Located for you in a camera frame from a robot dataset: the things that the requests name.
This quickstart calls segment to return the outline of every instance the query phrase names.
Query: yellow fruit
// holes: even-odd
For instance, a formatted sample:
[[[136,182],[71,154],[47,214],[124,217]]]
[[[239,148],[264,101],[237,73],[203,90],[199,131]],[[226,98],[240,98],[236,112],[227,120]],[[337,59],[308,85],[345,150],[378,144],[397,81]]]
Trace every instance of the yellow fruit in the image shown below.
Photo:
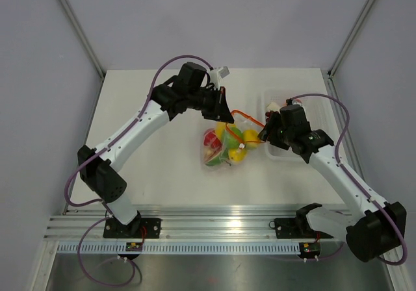
[[[241,161],[244,160],[244,158],[247,155],[247,150],[246,149],[230,149],[228,151],[228,159],[230,161],[230,163],[232,164],[238,164]]]
[[[229,124],[229,128],[235,127],[235,124]],[[224,134],[224,130],[226,129],[226,124],[224,122],[217,122],[215,126],[215,135],[222,141],[222,135]]]
[[[256,130],[245,130],[242,133],[242,139],[244,140],[244,144],[246,145],[247,149],[256,149],[257,146],[261,143],[258,139],[257,135],[259,133]]]

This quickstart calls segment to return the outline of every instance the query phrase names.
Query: gray floor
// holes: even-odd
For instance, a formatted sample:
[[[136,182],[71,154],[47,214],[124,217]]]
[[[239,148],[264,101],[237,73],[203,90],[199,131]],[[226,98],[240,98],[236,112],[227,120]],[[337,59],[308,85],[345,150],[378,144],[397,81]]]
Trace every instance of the gray floor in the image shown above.
[[[326,247],[331,253],[334,247]],[[87,270],[107,283],[122,283],[131,268],[122,261],[97,264],[110,255],[83,255]],[[119,290],[393,290],[386,267],[377,260],[362,263],[344,248],[331,260],[304,264],[297,257],[254,255],[141,255],[142,273]],[[57,255],[48,291],[106,290],[87,278],[74,254]]]

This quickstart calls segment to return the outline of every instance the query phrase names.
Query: net bag of fruit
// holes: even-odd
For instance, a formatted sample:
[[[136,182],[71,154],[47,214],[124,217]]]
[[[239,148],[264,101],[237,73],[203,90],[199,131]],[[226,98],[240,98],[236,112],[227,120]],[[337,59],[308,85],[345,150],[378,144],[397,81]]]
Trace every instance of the net bag of fruit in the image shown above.
[[[213,168],[240,164],[263,143],[257,138],[264,125],[253,117],[233,110],[234,124],[217,122],[202,136],[201,155],[204,165]]]

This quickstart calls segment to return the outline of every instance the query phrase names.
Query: ventilation grille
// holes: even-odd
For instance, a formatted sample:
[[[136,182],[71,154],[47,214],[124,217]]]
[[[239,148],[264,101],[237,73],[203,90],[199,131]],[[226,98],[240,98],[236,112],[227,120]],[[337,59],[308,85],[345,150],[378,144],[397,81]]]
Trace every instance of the ventilation grille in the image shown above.
[[[58,253],[76,253],[77,242],[60,242]],[[146,242],[142,251],[126,251],[125,242],[83,242],[86,254],[171,254],[171,255],[293,255],[300,254],[295,242]]]

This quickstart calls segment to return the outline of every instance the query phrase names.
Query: transparent plastic bin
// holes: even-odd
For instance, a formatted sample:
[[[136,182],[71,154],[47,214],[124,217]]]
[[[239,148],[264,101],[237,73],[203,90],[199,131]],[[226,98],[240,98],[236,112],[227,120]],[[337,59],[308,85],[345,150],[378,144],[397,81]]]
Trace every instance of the transparent plastic bin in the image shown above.
[[[267,89],[264,90],[261,94],[261,122],[266,123],[266,112],[267,106],[271,102],[277,103],[280,107],[285,106],[286,99],[291,98],[296,95],[306,94],[306,93],[314,93],[311,91],[305,90],[279,90],[279,89]],[[332,115],[332,108],[330,105],[330,101],[323,97],[303,97],[300,100],[304,106],[306,118],[311,124],[311,128],[313,130],[322,129],[325,131],[334,141],[338,139],[337,129],[336,127],[330,127],[331,125],[331,115]],[[266,155],[268,158],[272,160],[280,160],[280,161],[293,161],[299,162],[303,159],[295,155],[292,150],[280,149],[278,147],[272,146],[269,143],[263,145],[266,151]]]

